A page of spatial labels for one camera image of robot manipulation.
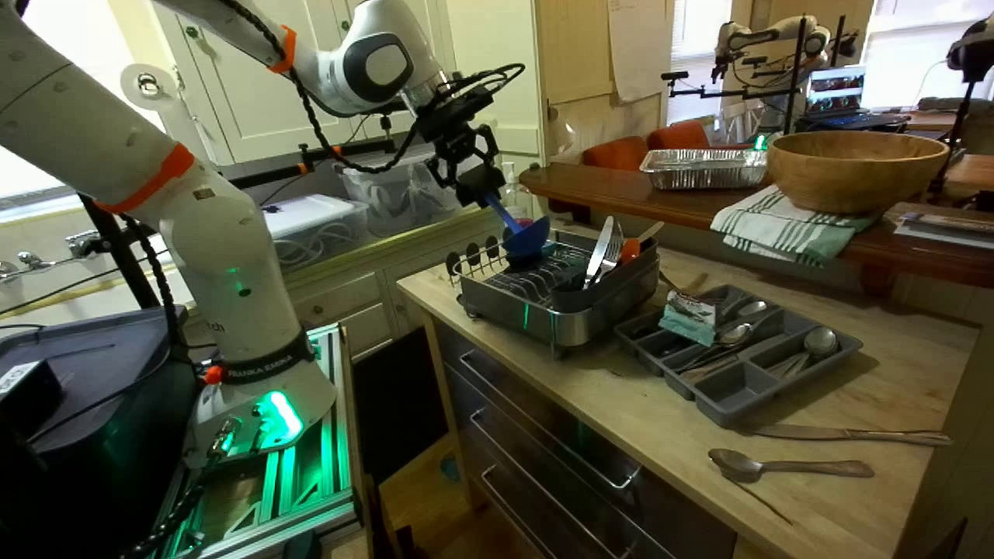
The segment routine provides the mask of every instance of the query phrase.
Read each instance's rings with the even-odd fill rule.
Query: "wooden bowl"
[[[771,178],[800,209],[868,213],[929,190],[946,153],[946,141],[904,134],[795,134],[773,139]]]

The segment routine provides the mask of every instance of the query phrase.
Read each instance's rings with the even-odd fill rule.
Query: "bottle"
[[[500,202],[518,223],[534,223],[543,213],[539,194],[518,183],[515,161],[505,161]]]

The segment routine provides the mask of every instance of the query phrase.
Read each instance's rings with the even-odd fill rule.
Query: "red object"
[[[625,239],[623,264],[636,260],[639,254],[642,254],[642,245],[636,239]]]
[[[646,137],[649,149],[708,149],[708,134],[699,120],[679,120]]]
[[[623,137],[623,139],[586,149],[582,161],[591,165],[591,166],[628,166],[628,170],[636,170],[642,165],[646,153],[649,153],[646,139]]]
[[[294,61],[299,58],[299,32],[283,25],[283,58],[270,65],[275,75],[289,75]]]
[[[226,375],[225,364],[208,364],[206,373],[202,373],[202,383],[206,386],[225,386],[225,375]]]
[[[185,141],[178,141],[163,159],[163,166],[140,190],[133,190],[129,198],[123,198],[116,206],[101,206],[101,209],[108,213],[132,213],[142,202],[150,202],[160,190],[165,190],[170,181],[185,178],[192,165],[197,165],[192,153]]]

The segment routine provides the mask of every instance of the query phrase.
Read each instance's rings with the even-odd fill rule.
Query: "white wall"
[[[447,0],[456,67],[463,75],[524,61],[524,75],[499,92],[479,117],[499,125],[506,153],[541,153],[541,90],[534,0]]]

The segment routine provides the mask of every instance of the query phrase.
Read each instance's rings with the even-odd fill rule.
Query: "window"
[[[924,97],[962,97],[962,76],[946,65],[946,52],[991,13],[994,0],[875,0],[863,43],[863,104],[888,109],[917,104]],[[976,98],[991,97],[991,81],[988,75],[976,88]]]
[[[124,65],[132,65],[132,52],[108,0],[36,0],[25,13],[25,22],[36,27],[36,35],[40,35],[64,56],[124,98],[118,81]],[[0,198],[32,202],[54,190],[64,190],[57,178],[0,145]]]
[[[679,90],[684,88],[708,88],[719,90],[722,82],[712,82],[714,67],[714,41],[719,27],[729,22],[735,0],[679,0],[674,4],[674,58],[671,71],[687,71],[689,76],[679,81]],[[687,120],[699,113],[719,113],[722,98],[704,98],[704,97],[667,97],[667,120]]]

